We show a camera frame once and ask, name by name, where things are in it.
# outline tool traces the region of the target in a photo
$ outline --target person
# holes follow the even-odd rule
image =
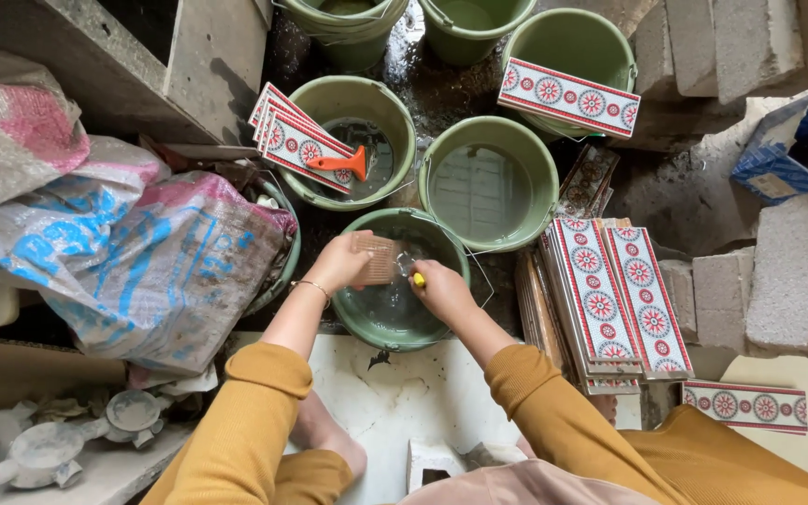
[[[371,257],[351,252],[352,236],[334,238],[260,341],[230,358],[225,384],[143,505],[330,504],[364,474],[365,450],[312,393],[307,364],[329,297]],[[532,465],[523,466],[524,474],[516,478],[497,481],[500,485],[485,479],[489,489],[512,483],[556,493],[556,486],[526,484],[527,476],[536,475],[533,469],[547,471],[547,465],[559,473],[558,482],[578,479],[586,487],[623,493],[622,499],[560,502],[808,505],[806,472],[688,405],[674,409],[657,430],[615,430],[539,350],[518,345],[480,309],[459,274],[432,260],[418,261],[414,271],[426,279],[424,287],[413,287],[417,296],[460,338],[484,370],[491,396],[539,458],[523,462]],[[290,435],[307,450],[283,455]],[[426,486],[411,497],[476,472]],[[461,491],[440,501],[409,502],[491,502],[488,490],[482,491],[484,499],[472,501],[464,501],[469,494]],[[501,494],[518,494],[505,491]],[[498,501],[511,502],[519,500]]]

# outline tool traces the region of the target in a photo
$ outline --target mustard yellow sweater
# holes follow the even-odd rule
[[[143,505],[273,498],[310,368],[291,350],[257,343],[232,357],[226,371],[229,380],[208,414]],[[618,432],[526,345],[501,350],[485,378],[538,457],[577,476],[623,485],[663,505],[808,505],[807,473],[692,407],[675,409],[659,430]],[[346,471],[333,475],[340,490],[350,480]]]

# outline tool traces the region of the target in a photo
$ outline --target mustard yellow sleeve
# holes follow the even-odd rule
[[[167,473],[174,482],[164,503],[266,504],[273,497],[298,401],[312,385],[310,367],[292,350],[255,343],[230,358],[226,373],[181,461]]]
[[[541,459],[570,474],[641,492],[663,505],[688,503],[569,384],[540,350],[515,344],[488,363],[491,396]]]

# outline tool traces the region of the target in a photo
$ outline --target hand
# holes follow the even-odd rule
[[[320,285],[330,296],[348,286],[373,257],[373,253],[370,251],[358,253],[351,251],[351,239],[354,234],[372,235],[373,232],[370,230],[350,232],[332,239],[323,248],[317,261],[313,263],[302,281]]]
[[[413,274],[419,272],[426,285],[418,288],[413,283]],[[448,326],[457,317],[468,316],[472,308],[478,308],[463,277],[436,260],[420,260],[410,270],[410,288],[422,300],[435,317]]]

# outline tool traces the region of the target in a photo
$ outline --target woman's right hand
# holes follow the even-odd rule
[[[423,287],[413,283],[413,274],[426,280]],[[463,277],[436,260],[420,260],[410,270],[410,288],[435,317],[452,326],[458,317],[469,317],[478,308]]]

